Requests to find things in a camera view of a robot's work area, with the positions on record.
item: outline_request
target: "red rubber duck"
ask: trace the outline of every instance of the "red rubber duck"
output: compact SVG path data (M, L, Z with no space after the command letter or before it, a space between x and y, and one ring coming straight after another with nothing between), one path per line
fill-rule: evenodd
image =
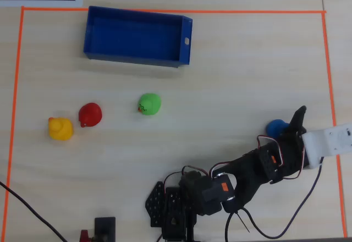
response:
M81 127L94 127L97 125L103 114L100 106L96 103L88 103L80 109L78 113L78 121L81 123Z

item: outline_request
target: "red object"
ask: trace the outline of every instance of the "red object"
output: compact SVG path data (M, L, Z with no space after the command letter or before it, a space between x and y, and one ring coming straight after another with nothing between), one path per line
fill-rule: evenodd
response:
M81 237L79 242L91 242L92 240L88 236L88 230L81 230Z
M102 117L100 106L96 103L88 103L82 106L78 113L78 121L81 123L82 128L94 127L100 122Z

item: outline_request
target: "robotic arm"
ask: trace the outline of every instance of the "robotic arm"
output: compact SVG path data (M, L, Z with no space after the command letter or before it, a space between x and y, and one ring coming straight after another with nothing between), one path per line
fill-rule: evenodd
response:
M306 132L303 127L305 112L305 106L295 112L289 126L276 142L256 148L214 170L212 174L215 177L228 173L233 174L237 180L234 196L222 203L226 212L237 213L253 198L260 185L277 183L308 165L307 158L303 159L306 154L301 137Z
M291 122L284 123L285 127L281 127L274 138L258 136L258 148L233 161L215 164L209 174L202 169L186 173L182 170L178 187L164 188L164 183L159 181L145 204L151 218L151 227L161 227L162 237L167 241L193 242L193 227L197 215L212 215L221 211L222 207L230 213L229 219L238 210L249 214L244 206L251 201L262 184L295 179L305 167L320 167L312 189L301 207L319 179L323 157L352 152L352 124L307 133L303 127L305 112L306 107L300 107ZM261 146L260 138L267 138L271 142ZM299 172L296 177L287 178L295 172ZM228 174L236 177L235 188ZM279 236L263 234L250 214L249 217L262 235L276 239L285 233L295 215Z

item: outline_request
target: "wooden table surface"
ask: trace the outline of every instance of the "wooden table surface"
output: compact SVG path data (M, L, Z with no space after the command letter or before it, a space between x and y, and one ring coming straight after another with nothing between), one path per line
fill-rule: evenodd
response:
M336 119L349 118L349 0L324 0ZM84 0L84 6L206 10L322 10L322 0ZM179 69L88 60L87 12L26 11L21 38L11 187L69 241L92 229L94 217L115 216L117 241L156 241L144 201L154 184L185 164L209 169L256 147L272 119L289 121L307 106L308 130L332 126L321 14L185 14L194 20L191 63ZM12 126L19 8L0 9L0 180L6 182ZM153 117L136 111L143 93L162 97ZM81 128L78 110L95 101L102 122ZM75 135L51 140L47 119L73 120ZM352 216L342 158L346 217ZM308 193L317 170L295 181L260 187L247 208L269 235L279 234ZM176 183L177 177L170 183ZM0 202L5 203L0 191ZM10 196L2 242L59 241ZM241 214L229 240L262 240ZM227 214L199 217L195 238L223 241ZM318 182L284 239L343 237L336 158L326 158Z

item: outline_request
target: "yellow rubber duck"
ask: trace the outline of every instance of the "yellow rubber duck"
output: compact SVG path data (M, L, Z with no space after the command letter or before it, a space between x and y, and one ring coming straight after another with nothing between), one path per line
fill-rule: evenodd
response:
M56 140L69 140L73 135L73 126L67 118L49 118L49 136Z

